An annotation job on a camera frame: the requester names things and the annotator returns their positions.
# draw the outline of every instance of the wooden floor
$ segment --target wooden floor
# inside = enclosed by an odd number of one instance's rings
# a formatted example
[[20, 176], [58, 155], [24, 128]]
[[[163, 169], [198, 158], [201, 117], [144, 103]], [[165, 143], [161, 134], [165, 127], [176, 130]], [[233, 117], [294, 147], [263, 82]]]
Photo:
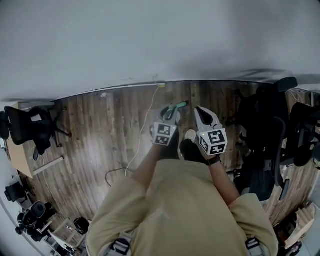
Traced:
[[[182, 139], [188, 129], [195, 129], [194, 107], [211, 109], [224, 124], [235, 115], [240, 103], [234, 90], [240, 89], [244, 96], [249, 96], [256, 88], [257, 85], [252, 83], [222, 81], [172, 82], [160, 88], [142, 133], [140, 152], [130, 168], [138, 166], [152, 145], [149, 127], [159, 107], [188, 101], [188, 106], [180, 110], [179, 131]], [[56, 102], [58, 106], [68, 109], [59, 125], [71, 131], [72, 138], [59, 136], [62, 148], [53, 146], [43, 158], [39, 157], [36, 162], [30, 159], [29, 164], [38, 168], [43, 161], [48, 163], [58, 156], [64, 156], [64, 161], [34, 179], [24, 179], [33, 188], [34, 200], [51, 202], [59, 212], [60, 216], [52, 224], [53, 229], [64, 218], [94, 217], [109, 189], [106, 173], [126, 167], [137, 151], [140, 129], [155, 90], [155, 86], [131, 87], [88, 93]], [[300, 95], [305, 103], [310, 104], [310, 92]], [[287, 93], [287, 99], [291, 108], [296, 100], [290, 93]], [[231, 171], [242, 165], [236, 149], [236, 143], [240, 142], [240, 127], [227, 127], [226, 132], [228, 146], [222, 160], [225, 169]], [[28, 143], [30, 156], [33, 147], [33, 142]], [[123, 170], [112, 172], [107, 178], [112, 184], [121, 175], [124, 175]], [[286, 170], [286, 175], [291, 183], [285, 200], [278, 201], [281, 188], [275, 188], [270, 200], [262, 203], [273, 224], [282, 220], [308, 196], [317, 170], [309, 163]]]

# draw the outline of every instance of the wristwatch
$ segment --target wristwatch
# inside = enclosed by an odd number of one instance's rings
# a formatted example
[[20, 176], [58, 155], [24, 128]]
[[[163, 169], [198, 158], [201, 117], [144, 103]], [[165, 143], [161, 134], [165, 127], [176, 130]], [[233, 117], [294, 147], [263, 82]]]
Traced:
[[217, 162], [221, 162], [220, 154], [217, 154], [214, 158], [211, 158], [205, 162], [207, 166], [211, 166]]

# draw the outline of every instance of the black and white marker cube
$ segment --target black and white marker cube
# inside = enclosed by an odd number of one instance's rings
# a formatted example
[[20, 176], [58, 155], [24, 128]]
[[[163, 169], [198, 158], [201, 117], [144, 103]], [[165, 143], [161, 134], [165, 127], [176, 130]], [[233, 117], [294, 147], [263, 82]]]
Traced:
[[197, 132], [201, 147], [208, 156], [226, 152], [228, 139], [226, 129]]
[[168, 146], [176, 129], [176, 125], [155, 122], [152, 132], [152, 142], [154, 144]]

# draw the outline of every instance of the black pants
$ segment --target black pants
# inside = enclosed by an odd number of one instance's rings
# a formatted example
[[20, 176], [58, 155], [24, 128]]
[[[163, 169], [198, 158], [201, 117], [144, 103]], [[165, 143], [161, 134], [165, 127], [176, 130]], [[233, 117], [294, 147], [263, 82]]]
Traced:
[[[179, 160], [179, 131], [176, 130], [170, 144], [161, 152], [160, 160], [178, 159]], [[180, 143], [180, 152], [185, 161], [206, 163], [198, 146], [191, 139], [185, 139]]]

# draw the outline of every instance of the wooden desk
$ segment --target wooden desk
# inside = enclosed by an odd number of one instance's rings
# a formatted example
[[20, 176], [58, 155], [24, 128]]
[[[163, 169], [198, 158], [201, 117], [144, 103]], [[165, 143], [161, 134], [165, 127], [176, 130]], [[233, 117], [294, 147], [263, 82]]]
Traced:
[[[13, 105], [13, 108], [20, 109], [21, 104], [16, 103]], [[31, 157], [27, 152], [26, 146], [24, 144], [22, 145], [16, 145], [14, 144], [11, 135], [6, 141], [7, 147], [9, 150], [10, 158], [11, 158], [11, 164], [13, 168], [17, 169], [19, 172], [23, 173], [24, 175], [27, 175], [28, 177], [32, 178], [37, 175], [40, 172], [43, 172], [47, 168], [53, 166], [54, 164], [61, 162], [64, 158], [63, 156], [57, 158], [56, 160], [49, 162], [45, 164], [44, 166], [33, 169], [30, 168], [28, 164], [28, 158]]]

